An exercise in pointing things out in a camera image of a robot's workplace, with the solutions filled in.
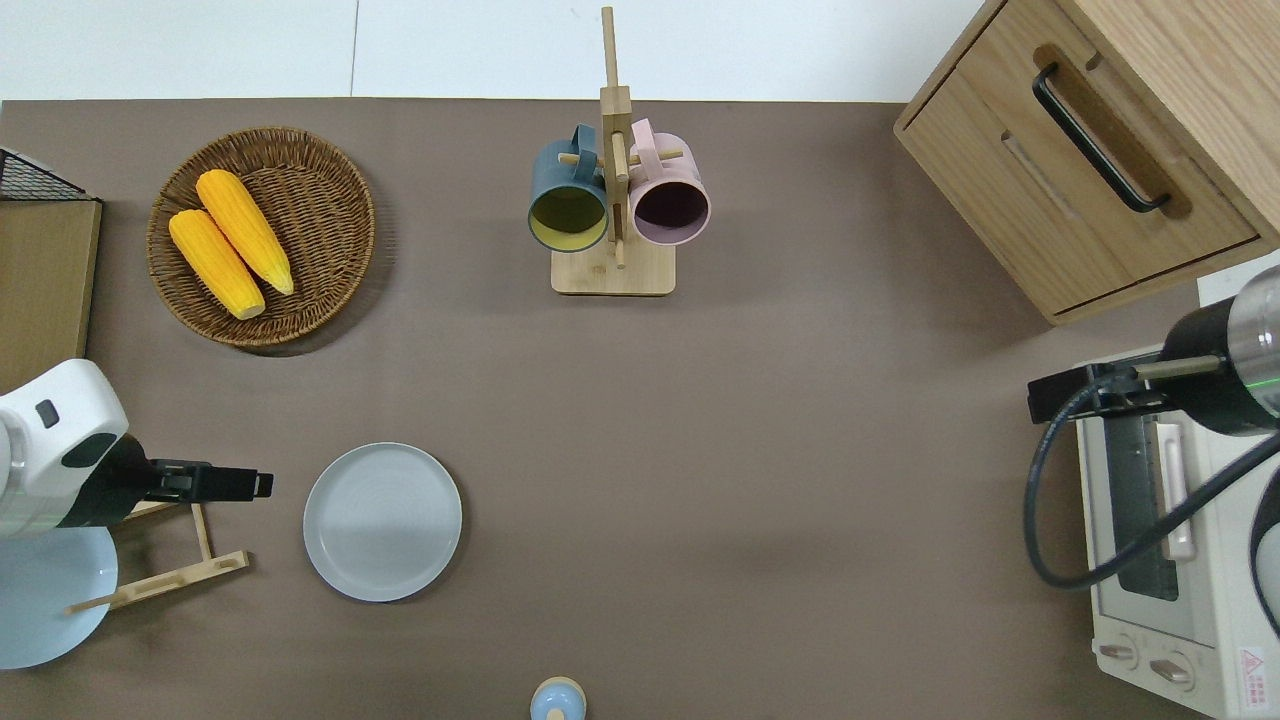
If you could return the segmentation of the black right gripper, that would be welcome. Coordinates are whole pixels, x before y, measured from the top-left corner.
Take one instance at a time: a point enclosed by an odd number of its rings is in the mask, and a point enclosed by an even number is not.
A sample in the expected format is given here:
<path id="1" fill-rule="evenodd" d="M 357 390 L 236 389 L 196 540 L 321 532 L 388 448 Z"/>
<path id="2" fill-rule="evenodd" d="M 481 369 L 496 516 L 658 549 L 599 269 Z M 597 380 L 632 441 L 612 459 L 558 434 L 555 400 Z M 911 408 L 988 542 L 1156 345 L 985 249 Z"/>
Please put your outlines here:
<path id="1" fill-rule="evenodd" d="M 1089 364 L 1088 368 L 1070 368 L 1028 382 L 1030 423 L 1048 423 L 1071 396 L 1093 380 L 1107 383 L 1088 398 L 1088 416 L 1135 416 L 1169 410 L 1169 397 L 1140 379 L 1133 365 Z"/>

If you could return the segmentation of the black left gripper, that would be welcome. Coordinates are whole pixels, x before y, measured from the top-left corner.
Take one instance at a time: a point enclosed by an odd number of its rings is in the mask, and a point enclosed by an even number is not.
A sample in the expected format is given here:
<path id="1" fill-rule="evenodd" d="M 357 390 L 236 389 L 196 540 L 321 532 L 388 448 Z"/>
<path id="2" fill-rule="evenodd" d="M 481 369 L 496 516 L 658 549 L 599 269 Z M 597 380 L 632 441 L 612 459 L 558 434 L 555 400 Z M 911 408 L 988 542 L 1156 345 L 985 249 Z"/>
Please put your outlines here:
<path id="1" fill-rule="evenodd" d="M 271 473 L 246 468 L 214 468 L 209 461 L 151 459 L 157 473 L 146 500 L 169 503 L 251 502 L 273 495 Z"/>

